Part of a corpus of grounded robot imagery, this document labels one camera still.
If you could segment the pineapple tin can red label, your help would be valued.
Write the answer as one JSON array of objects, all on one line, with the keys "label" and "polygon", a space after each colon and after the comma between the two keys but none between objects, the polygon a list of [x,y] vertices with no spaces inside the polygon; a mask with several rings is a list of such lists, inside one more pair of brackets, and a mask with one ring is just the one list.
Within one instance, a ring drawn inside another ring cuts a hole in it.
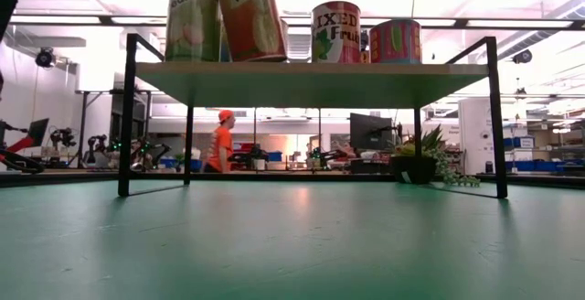
[{"label": "pineapple tin can red label", "polygon": [[233,61],[286,60],[275,0],[219,0],[219,5]]}]

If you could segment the pears tin can green label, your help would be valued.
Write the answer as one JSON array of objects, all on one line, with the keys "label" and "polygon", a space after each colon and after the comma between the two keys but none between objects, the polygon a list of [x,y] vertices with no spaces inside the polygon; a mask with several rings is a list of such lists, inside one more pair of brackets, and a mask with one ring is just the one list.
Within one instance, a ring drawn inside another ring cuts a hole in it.
[{"label": "pears tin can green label", "polygon": [[167,61],[219,61],[218,0],[169,0],[166,21]]}]

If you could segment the cherries tin can blue label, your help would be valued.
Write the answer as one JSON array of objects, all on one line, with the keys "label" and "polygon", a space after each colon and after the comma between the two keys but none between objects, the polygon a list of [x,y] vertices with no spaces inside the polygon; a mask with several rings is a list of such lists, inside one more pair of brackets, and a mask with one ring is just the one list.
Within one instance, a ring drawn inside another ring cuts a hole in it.
[{"label": "cherries tin can blue label", "polygon": [[219,61],[231,62],[228,36],[223,19],[220,19]]}]

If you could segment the mixed fruit tin can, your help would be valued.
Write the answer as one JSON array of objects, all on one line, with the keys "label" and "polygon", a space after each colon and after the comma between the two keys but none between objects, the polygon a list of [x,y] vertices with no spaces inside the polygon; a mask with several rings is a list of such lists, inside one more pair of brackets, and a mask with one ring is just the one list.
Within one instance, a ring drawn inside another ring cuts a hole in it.
[{"label": "mixed fruit tin can", "polygon": [[360,62],[359,7],[347,1],[316,6],[311,20],[312,63]]}]

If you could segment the short pink labelled tin can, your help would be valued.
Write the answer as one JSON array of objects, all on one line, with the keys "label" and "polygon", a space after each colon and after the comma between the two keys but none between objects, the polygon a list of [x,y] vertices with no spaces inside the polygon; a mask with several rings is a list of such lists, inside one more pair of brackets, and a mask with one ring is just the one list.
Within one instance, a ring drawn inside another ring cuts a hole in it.
[{"label": "short pink labelled tin can", "polygon": [[369,31],[371,63],[421,64],[421,25],[412,19],[391,19]]}]

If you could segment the red storage rack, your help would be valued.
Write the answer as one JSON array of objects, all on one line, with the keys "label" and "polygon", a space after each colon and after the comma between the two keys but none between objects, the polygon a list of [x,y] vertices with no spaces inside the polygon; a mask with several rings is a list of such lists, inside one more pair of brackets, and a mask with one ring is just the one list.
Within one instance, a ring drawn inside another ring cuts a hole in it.
[{"label": "red storage rack", "polygon": [[253,142],[236,142],[234,144],[234,168],[238,170],[250,170],[253,166],[252,152]]}]

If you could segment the person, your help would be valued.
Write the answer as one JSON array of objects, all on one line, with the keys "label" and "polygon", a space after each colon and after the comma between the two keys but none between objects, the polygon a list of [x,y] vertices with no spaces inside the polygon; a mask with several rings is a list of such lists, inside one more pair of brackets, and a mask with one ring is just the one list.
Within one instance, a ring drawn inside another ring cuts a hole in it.
[{"label": "person", "polygon": [[228,174],[231,172],[229,159],[233,155],[231,130],[235,125],[232,110],[222,110],[218,114],[219,126],[211,135],[211,143],[207,153],[207,161],[203,166],[204,173]]}]

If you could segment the black monitor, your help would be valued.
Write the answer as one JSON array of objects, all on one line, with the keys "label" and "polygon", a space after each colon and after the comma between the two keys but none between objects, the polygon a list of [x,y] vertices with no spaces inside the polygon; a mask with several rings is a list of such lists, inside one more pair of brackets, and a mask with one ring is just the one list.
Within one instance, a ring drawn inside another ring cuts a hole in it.
[{"label": "black monitor", "polygon": [[362,150],[389,150],[393,122],[390,118],[351,113],[350,140],[352,148]]}]

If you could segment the blue storage bin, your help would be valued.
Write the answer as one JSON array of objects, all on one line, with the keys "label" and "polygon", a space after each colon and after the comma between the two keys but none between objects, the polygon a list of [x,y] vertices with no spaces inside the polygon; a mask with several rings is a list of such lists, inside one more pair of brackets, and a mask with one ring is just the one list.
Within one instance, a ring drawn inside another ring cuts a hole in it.
[{"label": "blue storage bin", "polygon": [[[165,168],[182,169],[185,165],[184,159],[176,159],[175,157],[164,157],[159,160],[159,165]],[[202,168],[202,161],[198,159],[191,159],[190,170],[193,173],[198,173]]]},{"label": "blue storage bin", "polygon": [[530,135],[508,137],[504,139],[506,151],[515,149],[532,149],[535,147],[535,138]]}]

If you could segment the black metal stand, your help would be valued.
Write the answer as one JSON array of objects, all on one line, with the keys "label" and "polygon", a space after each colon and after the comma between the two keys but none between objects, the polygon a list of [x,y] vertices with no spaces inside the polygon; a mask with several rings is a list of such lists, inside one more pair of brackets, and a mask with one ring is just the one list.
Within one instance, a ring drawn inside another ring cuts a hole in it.
[{"label": "black metal stand", "polygon": [[[122,150],[123,89],[108,91],[76,91],[82,95],[80,113],[79,144],[75,158],[77,169],[94,171],[117,171]],[[135,90],[133,93],[133,117],[131,127],[131,165],[144,155],[141,146],[147,143],[150,126],[153,92]],[[110,163],[106,168],[88,167],[85,157],[89,150],[88,140],[94,135],[107,136],[106,146]]]}]

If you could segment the potted succulent plant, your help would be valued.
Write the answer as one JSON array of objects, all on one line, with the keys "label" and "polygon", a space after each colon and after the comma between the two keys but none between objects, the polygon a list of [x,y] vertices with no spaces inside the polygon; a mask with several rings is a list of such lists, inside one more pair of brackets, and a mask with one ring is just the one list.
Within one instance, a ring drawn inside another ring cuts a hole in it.
[{"label": "potted succulent plant", "polygon": [[420,145],[420,156],[416,154],[414,136],[396,146],[390,165],[398,182],[425,185],[439,177],[448,186],[480,186],[478,178],[458,173],[450,166],[440,125],[425,133],[420,139]]}]

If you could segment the red black robot device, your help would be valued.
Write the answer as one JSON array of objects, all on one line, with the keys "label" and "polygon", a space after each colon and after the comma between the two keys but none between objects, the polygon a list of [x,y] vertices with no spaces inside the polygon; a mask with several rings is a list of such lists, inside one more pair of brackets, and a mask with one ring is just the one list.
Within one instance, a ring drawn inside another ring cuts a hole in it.
[{"label": "red black robot device", "polygon": [[[27,174],[39,174],[45,170],[44,166],[32,158],[20,155],[18,152],[27,148],[39,147],[48,128],[49,119],[32,122],[28,128],[17,128],[0,120],[0,164]],[[25,136],[12,145],[5,145],[5,132],[15,131]]]}]

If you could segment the green table mat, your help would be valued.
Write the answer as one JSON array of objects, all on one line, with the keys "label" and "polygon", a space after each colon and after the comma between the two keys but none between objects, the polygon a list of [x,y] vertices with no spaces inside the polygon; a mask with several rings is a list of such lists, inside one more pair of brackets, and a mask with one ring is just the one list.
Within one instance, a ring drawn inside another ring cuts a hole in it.
[{"label": "green table mat", "polygon": [[585,300],[585,191],[0,190],[0,300]]}]

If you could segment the wooden shelf black metal frame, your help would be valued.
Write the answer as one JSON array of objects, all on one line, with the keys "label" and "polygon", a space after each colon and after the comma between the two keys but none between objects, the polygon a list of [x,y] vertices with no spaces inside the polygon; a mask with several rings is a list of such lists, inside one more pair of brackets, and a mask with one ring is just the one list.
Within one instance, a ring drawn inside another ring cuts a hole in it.
[{"label": "wooden shelf black metal frame", "polygon": [[126,38],[122,88],[122,146],[118,194],[129,196],[134,84],[144,80],[186,106],[186,135],[193,134],[196,107],[409,109],[415,155],[422,155],[421,109],[479,80],[489,80],[489,102],[498,198],[507,176],[495,37],[484,37],[444,64],[330,64],[284,62],[143,63],[139,46],[154,47],[138,34]]}]

